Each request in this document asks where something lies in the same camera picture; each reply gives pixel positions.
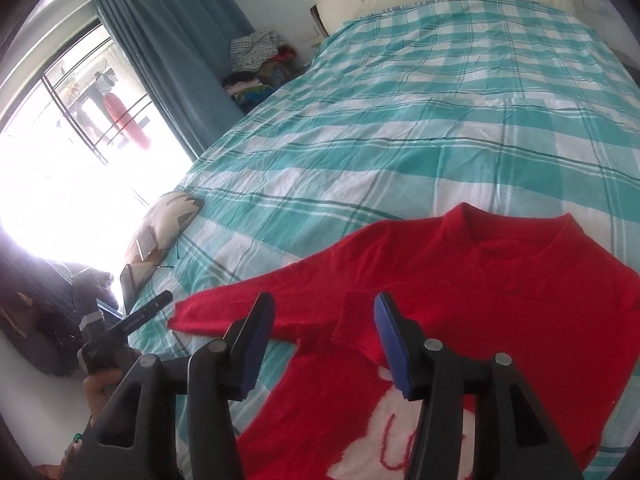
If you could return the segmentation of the left hand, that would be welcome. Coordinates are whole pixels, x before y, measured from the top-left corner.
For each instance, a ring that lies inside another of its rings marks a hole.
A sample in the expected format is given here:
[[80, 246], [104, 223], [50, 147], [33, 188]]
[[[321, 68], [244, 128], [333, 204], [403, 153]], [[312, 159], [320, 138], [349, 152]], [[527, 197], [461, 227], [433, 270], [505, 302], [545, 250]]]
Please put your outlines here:
[[123, 377], [124, 373], [119, 368], [114, 367], [106, 370], [97, 370], [85, 378], [82, 386], [84, 387], [90, 417], [85, 431], [82, 434], [76, 434], [72, 443], [66, 448], [60, 463], [58, 478], [66, 478], [68, 466], [79, 453], [84, 443], [85, 434], [94, 426]]

